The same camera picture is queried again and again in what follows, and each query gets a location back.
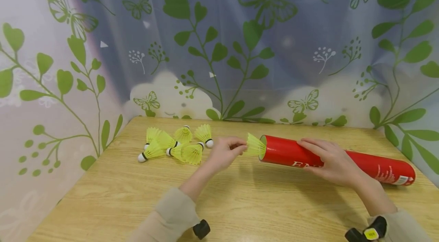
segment beige sleeve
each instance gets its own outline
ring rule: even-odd
[[[128,242],[176,242],[198,223],[200,219],[193,200],[178,188],[172,188],[131,234]]]
[[[396,213],[381,215],[387,221],[387,232],[380,242],[430,242],[425,230],[405,210],[398,210]],[[376,219],[371,217],[367,220],[372,224]]]

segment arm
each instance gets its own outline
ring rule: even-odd
[[[310,138],[302,139],[298,144],[320,156],[324,163],[321,168],[306,167],[306,171],[355,190],[371,216],[369,224],[378,215],[386,219],[387,233],[383,242],[431,241],[421,225],[409,213],[399,210],[381,184],[364,173],[337,144]]]
[[[128,242],[174,242],[200,223],[195,202],[208,182],[246,150],[240,138],[218,138],[209,158],[179,188],[172,188],[132,233]]]

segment red cylindrical container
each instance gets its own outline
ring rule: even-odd
[[[261,141],[267,146],[263,162],[292,167],[322,167],[320,157],[299,146],[296,141],[263,135]],[[416,173],[409,163],[401,160],[346,151],[352,160],[372,178],[382,183],[409,186],[413,184]]]

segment shuttlecock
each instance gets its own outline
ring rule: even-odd
[[[151,144],[153,140],[156,140],[157,137],[160,135],[161,130],[153,127],[149,127],[146,129],[146,144],[144,146],[144,150]]]
[[[149,143],[147,149],[138,156],[139,162],[145,162],[148,159],[166,155],[165,150],[160,147],[158,141],[153,140]]]
[[[251,134],[247,135],[247,151],[243,152],[243,156],[259,156],[262,159],[266,150],[267,146],[262,141]]]
[[[203,141],[207,147],[213,147],[212,133],[209,124],[204,124],[195,130],[195,137]]]
[[[183,126],[176,130],[174,133],[174,138],[180,143],[188,143],[192,141],[192,132],[189,126]]]
[[[183,160],[191,165],[198,165],[201,162],[203,154],[204,143],[198,142],[197,144],[188,145],[182,148]]]

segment light wood tabletop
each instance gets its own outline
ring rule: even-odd
[[[138,155],[147,127],[173,133],[183,125],[209,123],[213,137],[273,135],[289,139],[322,138],[345,149],[407,160],[376,130],[274,124],[208,122],[135,117],[105,153],[44,219],[30,242],[125,241],[161,196],[196,169],[173,158],[145,163]],[[409,187],[385,185],[400,208],[411,213],[439,241],[439,190],[416,169]],[[197,213],[211,233],[206,241],[345,241],[352,227],[365,228],[367,212],[347,188],[334,186],[300,168],[238,157],[215,176],[197,202]],[[198,241],[191,230],[179,241]]]

